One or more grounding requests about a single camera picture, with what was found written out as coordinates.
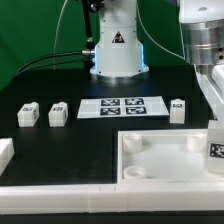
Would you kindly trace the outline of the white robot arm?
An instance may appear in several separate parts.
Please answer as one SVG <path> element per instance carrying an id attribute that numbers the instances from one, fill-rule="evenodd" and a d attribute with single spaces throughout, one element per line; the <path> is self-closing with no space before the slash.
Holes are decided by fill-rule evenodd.
<path id="1" fill-rule="evenodd" d="M 199 86 L 218 121 L 224 122 L 224 0 L 178 0 L 183 59 L 195 68 Z M 137 38 L 137 0 L 93 0 L 100 14 L 100 40 L 91 77 L 109 83 L 145 75 Z"/>

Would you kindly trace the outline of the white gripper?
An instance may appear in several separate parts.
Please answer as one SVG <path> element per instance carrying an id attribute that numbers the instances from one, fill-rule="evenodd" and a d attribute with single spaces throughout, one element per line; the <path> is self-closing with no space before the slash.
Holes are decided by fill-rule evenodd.
<path id="1" fill-rule="evenodd" d="M 201 91 L 218 121 L 224 121 L 224 64 L 195 65 Z"/>

